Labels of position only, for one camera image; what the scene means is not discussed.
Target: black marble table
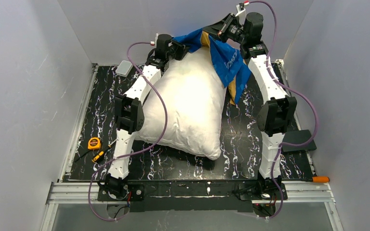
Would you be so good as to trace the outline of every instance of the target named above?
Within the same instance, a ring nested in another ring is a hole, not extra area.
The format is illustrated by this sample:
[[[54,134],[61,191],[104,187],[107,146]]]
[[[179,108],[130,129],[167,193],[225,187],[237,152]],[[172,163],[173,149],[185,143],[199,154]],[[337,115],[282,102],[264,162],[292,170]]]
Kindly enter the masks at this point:
[[[75,159],[87,150],[91,137],[99,137],[103,145],[116,138],[114,96],[124,93],[138,78],[134,68],[128,77],[115,74],[116,66],[100,66],[92,89],[90,102],[84,118]],[[238,105],[231,105],[226,96],[222,113],[221,156],[215,160],[198,157],[166,146],[130,159],[128,180],[255,180],[261,161],[262,136],[257,128],[256,115],[263,104],[262,95],[253,76],[240,98]],[[289,130],[296,130],[293,122]],[[139,151],[150,144],[135,141],[132,149]],[[114,150],[108,152],[109,160]],[[74,163],[64,181],[88,181],[99,167],[91,159],[97,152],[89,153]],[[281,173],[284,179],[304,179],[313,176],[305,152],[283,154]],[[105,177],[106,170],[96,180]]]

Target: gray panel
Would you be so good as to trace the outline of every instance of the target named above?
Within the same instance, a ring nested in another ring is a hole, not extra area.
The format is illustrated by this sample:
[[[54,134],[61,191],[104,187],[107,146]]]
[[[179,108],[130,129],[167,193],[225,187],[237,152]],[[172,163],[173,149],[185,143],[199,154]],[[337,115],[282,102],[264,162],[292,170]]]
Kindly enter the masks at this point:
[[[57,1],[0,1],[0,231],[38,230],[90,77]]]
[[[95,205],[97,212],[106,217],[106,205]],[[110,215],[115,209],[109,208]],[[129,213],[118,223],[98,219],[88,205],[58,207],[55,231],[331,231],[332,227],[324,203],[285,203],[281,213],[269,222],[256,218],[253,213],[236,211],[155,211]]]
[[[155,33],[173,36],[213,24],[236,13],[240,1],[228,0],[58,0],[93,63],[119,64],[128,46],[151,41]],[[278,17],[278,43],[273,59],[283,58],[313,0],[269,0]],[[248,12],[264,15],[263,39],[270,46],[273,16],[267,6],[251,4]],[[133,49],[135,61],[144,63],[150,48]]]
[[[290,85],[316,105],[313,161],[344,229],[370,230],[370,1],[316,0],[285,58]],[[302,101],[300,124],[314,118]]]

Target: blue fabric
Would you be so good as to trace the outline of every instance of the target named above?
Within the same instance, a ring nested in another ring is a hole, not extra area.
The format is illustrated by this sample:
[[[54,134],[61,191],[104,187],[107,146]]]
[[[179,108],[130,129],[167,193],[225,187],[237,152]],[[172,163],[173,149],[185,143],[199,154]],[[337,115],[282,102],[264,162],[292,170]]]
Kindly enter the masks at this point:
[[[202,47],[201,36],[202,29],[199,29],[173,39],[189,46],[189,52],[193,53]],[[243,63],[242,56],[238,50],[227,43],[214,40],[211,36],[209,36],[209,41],[212,64],[223,85],[227,87],[234,76],[236,76],[235,103],[238,103],[251,72]]]

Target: pillow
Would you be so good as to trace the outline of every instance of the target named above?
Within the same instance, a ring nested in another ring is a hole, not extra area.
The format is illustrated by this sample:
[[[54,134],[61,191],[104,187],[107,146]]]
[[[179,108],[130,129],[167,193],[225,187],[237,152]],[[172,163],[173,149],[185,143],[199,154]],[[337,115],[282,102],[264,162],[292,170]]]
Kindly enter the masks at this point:
[[[159,144],[216,160],[226,89],[213,68],[209,48],[171,60],[155,84],[168,110],[168,125]],[[145,121],[138,140],[157,141],[164,128],[161,101],[151,90],[143,105]]]

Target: orange handle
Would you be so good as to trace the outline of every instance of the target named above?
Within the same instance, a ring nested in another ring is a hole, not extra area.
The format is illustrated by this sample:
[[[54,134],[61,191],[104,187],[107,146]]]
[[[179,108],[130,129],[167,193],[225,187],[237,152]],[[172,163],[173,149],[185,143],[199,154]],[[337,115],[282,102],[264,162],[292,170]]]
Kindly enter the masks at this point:
[[[314,183],[328,183],[330,179],[328,177],[313,177]]]

